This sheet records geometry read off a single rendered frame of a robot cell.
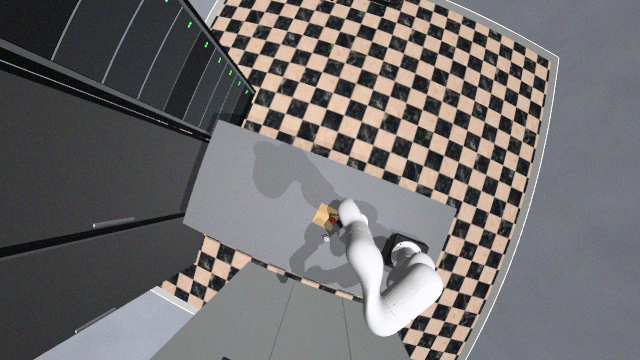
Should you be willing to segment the tan mat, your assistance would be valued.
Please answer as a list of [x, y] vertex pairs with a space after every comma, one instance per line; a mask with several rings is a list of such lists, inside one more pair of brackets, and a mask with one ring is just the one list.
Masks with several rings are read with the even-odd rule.
[[335, 218], [336, 220], [338, 219], [339, 216], [337, 210], [321, 202], [312, 222], [331, 231], [333, 228], [333, 226], [331, 225], [332, 223], [330, 223], [331, 217]]

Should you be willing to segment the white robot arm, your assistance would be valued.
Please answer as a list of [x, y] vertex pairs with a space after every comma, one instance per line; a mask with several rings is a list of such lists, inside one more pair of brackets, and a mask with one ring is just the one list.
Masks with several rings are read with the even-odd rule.
[[357, 208], [351, 198], [341, 200], [337, 208], [340, 220], [331, 225], [336, 230], [348, 229], [346, 258], [362, 286], [363, 314], [368, 328], [376, 335], [390, 336], [438, 299], [443, 282], [432, 259], [416, 244], [404, 241], [392, 250], [394, 267], [386, 280], [387, 289], [380, 292], [383, 258], [369, 233], [367, 218]]

